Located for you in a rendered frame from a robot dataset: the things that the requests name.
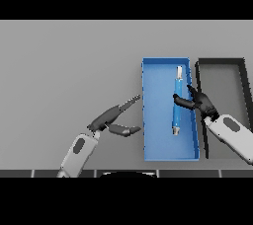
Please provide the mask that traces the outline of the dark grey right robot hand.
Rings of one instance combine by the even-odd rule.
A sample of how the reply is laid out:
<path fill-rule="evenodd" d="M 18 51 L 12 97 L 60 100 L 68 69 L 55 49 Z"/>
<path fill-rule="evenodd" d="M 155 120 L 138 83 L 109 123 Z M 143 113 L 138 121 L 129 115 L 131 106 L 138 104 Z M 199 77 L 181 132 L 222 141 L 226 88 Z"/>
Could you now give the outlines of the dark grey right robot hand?
<path fill-rule="evenodd" d="M 174 103 L 177 106 L 188 110 L 199 110 L 202 118 L 209 117 L 211 121 L 219 118 L 216 107 L 205 93 L 197 91 L 190 85 L 188 85 L 188 90 L 193 98 L 191 101 L 181 98 L 178 94 L 173 95 Z"/>

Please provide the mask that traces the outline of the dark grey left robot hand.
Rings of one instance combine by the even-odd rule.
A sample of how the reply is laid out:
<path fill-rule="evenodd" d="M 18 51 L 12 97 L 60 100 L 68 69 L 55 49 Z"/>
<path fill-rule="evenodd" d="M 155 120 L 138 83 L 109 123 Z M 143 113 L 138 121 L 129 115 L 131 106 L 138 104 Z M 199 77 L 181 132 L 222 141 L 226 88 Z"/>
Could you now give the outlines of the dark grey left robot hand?
<path fill-rule="evenodd" d="M 105 112 L 100 114 L 98 117 L 96 117 L 87 126 L 87 128 L 93 133 L 108 129 L 111 133 L 120 135 L 123 137 L 129 137 L 139 132 L 140 131 L 139 126 L 128 127 L 128 126 L 115 124 L 115 120 L 139 99 L 140 99 L 140 95 L 137 95 L 129 99 L 128 101 L 126 101 L 121 106 L 116 105 L 116 106 L 111 107 L 110 109 L 106 110 Z"/>

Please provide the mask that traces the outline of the blue pipe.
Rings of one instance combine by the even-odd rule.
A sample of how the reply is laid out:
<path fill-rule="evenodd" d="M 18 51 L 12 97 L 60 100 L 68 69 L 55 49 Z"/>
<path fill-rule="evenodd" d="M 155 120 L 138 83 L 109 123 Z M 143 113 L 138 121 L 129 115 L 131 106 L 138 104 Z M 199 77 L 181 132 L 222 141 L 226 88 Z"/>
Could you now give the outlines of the blue pipe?
<path fill-rule="evenodd" d="M 182 96 L 182 66 L 177 66 L 176 69 L 176 79 L 175 79 L 175 91 L 174 94 L 177 94 L 179 97 Z M 181 108 L 174 103 L 173 108 L 173 121 L 172 121 L 172 133 L 173 135 L 178 135 L 180 131 L 180 114 Z"/>

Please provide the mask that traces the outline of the dark grey bin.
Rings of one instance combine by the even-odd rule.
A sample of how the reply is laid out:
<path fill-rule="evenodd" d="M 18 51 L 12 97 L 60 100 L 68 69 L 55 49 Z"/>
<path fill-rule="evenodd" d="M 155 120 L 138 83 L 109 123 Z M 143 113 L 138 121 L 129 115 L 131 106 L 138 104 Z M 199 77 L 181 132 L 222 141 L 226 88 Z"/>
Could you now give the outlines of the dark grey bin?
<path fill-rule="evenodd" d="M 195 68 L 197 90 L 209 97 L 219 116 L 229 114 L 253 132 L 253 101 L 245 59 L 199 58 Z M 201 122 L 208 159 L 241 159 L 209 131 L 202 117 Z"/>

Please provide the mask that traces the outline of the blue bin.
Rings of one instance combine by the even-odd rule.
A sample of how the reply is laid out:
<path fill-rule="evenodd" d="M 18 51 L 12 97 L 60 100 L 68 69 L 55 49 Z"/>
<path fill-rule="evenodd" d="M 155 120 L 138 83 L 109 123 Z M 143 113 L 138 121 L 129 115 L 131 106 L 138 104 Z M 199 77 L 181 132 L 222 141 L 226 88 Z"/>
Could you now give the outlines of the blue bin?
<path fill-rule="evenodd" d="M 148 162 L 198 161 L 196 113 L 181 108 L 180 131 L 173 134 L 173 94 L 177 67 L 182 67 L 182 97 L 190 100 L 192 84 L 188 57 L 143 57 L 142 120 L 144 160 Z"/>

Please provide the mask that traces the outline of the dark strip with pale lines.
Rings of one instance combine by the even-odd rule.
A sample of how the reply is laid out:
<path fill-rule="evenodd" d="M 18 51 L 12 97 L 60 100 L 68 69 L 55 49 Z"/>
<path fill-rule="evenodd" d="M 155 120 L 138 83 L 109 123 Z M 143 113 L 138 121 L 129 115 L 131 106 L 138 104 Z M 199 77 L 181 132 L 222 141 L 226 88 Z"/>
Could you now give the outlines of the dark strip with pale lines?
<path fill-rule="evenodd" d="M 0 178 L 57 178 L 57 170 L 0 170 Z M 253 178 L 252 170 L 84 170 L 80 178 Z"/>

